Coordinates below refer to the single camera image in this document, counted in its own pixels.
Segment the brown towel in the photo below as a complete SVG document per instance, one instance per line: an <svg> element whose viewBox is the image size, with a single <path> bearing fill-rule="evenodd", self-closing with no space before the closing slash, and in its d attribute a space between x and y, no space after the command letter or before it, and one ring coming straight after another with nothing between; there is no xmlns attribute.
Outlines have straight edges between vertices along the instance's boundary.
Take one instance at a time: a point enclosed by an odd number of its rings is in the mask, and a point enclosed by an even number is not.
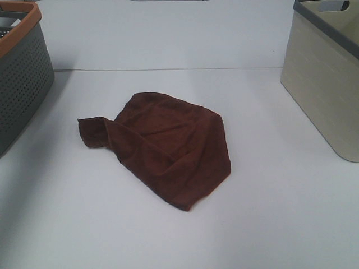
<svg viewBox="0 0 359 269"><path fill-rule="evenodd" d="M134 94L114 120L78 121L83 143L111 150L170 205L189 211L231 173L221 116L155 92Z"/></svg>

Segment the beige basket grey rim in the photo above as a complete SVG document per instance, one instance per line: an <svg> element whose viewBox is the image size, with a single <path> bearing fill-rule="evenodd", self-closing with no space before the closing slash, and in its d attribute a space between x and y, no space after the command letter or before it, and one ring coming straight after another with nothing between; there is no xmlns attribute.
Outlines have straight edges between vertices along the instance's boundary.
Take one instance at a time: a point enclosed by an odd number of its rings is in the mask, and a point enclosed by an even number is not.
<svg viewBox="0 0 359 269"><path fill-rule="evenodd" d="M295 1L280 81L341 158L358 162L358 1Z"/></svg>

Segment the grey perforated basket orange rim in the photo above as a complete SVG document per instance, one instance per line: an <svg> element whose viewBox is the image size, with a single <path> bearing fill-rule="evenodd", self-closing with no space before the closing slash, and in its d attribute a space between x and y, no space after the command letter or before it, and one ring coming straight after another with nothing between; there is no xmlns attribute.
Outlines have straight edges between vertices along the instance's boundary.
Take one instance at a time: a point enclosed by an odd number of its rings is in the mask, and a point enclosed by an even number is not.
<svg viewBox="0 0 359 269"><path fill-rule="evenodd" d="M35 2L1 1L1 155L25 129L54 83L54 69Z"/></svg>

